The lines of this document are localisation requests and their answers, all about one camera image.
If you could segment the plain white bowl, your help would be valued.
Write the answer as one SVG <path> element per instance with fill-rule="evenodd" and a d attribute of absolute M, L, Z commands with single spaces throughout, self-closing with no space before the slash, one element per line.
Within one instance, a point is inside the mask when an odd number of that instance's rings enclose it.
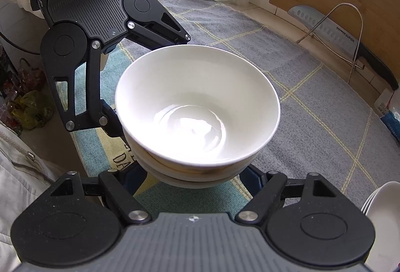
<path fill-rule="evenodd" d="M 157 159 L 156 155 L 150 154 L 143 146 L 137 143 L 129 133 L 123 129 L 123 133 L 132 153 L 138 162 L 151 172 L 158 172 L 171 179 L 188 181 L 192 183 L 208 183 L 231 179 L 241 173 L 248 167 L 257 157 L 255 154 L 248 159 L 230 164 L 228 166 L 204 166 L 202 168 L 178 164 L 166 159 Z"/>

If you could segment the white bowl front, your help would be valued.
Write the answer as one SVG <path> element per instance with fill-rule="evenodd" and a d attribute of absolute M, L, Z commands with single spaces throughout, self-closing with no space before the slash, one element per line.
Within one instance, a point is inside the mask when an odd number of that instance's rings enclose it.
<path fill-rule="evenodd" d="M 119 79 L 114 102 L 129 138 L 158 158 L 193 167 L 254 156 L 281 117 L 277 92 L 255 65 L 194 44 L 135 60 Z"/>

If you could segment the teal floor mat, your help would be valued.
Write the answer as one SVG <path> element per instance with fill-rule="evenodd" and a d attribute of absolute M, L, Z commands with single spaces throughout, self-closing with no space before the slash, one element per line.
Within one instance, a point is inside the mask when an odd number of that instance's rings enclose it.
<path fill-rule="evenodd" d="M 147 49 L 127 41 L 120 43 L 107 57 L 100 72 L 101 97 L 110 108 L 114 108 L 115 89 L 121 74 L 132 62 L 147 53 Z M 120 137 L 109 136 L 112 126 L 111 115 L 100 114 L 95 127 L 77 130 L 68 122 L 72 137 L 84 170 L 96 177 L 109 169 L 122 170 L 136 159 L 132 150 Z M 156 217 L 159 213 L 222 213 L 236 215 L 251 200 L 250 193 L 239 178 L 206 189 L 174 187 L 147 175 L 134 195 L 147 211 Z"/>

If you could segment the grey checked cloth mat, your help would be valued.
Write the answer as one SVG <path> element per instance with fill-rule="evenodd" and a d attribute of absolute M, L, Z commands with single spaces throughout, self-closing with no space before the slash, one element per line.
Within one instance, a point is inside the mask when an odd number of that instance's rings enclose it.
<path fill-rule="evenodd" d="M 193 41 L 241 55 L 266 74 L 281 101 L 281 122 L 254 160 L 290 178 L 321 173 L 356 206 L 399 180 L 399 143 L 374 112 L 361 76 L 338 70 L 275 32 L 279 19 L 210 0 L 163 0 Z"/>

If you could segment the middle white plate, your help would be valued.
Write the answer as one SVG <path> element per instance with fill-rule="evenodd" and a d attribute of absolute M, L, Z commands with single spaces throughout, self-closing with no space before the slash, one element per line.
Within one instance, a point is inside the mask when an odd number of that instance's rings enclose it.
<path fill-rule="evenodd" d="M 368 211 L 368 208 L 370 206 L 370 202 L 373 200 L 373 198 L 375 197 L 375 195 L 377 194 L 377 192 L 380 189 L 375 189 L 370 195 L 369 197 L 366 199 L 366 201 L 364 202 L 363 206 L 361 207 L 361 212 L 364 213 L 364 215 L 366 214 L 366 212 Z"/>

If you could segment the blue white salt bag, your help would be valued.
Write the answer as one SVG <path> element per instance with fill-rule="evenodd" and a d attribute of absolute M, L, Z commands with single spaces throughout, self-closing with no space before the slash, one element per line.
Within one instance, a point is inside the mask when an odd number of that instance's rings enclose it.
<path fill-rule="evenodd" d="M 400 93 L 399 89 L 385 89 L 374 103 L 380 120 L 392 133 L 397 143 L 400 141 Z"/>

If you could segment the steel santoku knife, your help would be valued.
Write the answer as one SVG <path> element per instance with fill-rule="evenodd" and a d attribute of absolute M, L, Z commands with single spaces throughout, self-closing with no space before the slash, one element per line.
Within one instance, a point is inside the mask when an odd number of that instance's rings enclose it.
<path fill-rule="evenodd" d="M 350 64 L 352 69 L 356 68 L 357 61 L 363 58 L 392 90 L 396 91 L 399 88 L 397 79 L 389 67 L 361 42 L 360 37 L 351 35 L 331 20 L 328 14 L 324 15 L 308 5 L 293 6 L 288 13 L 308 29 L 308 32 L 296 41 L 297 43 L 312 36 L 341 60 Z"/>

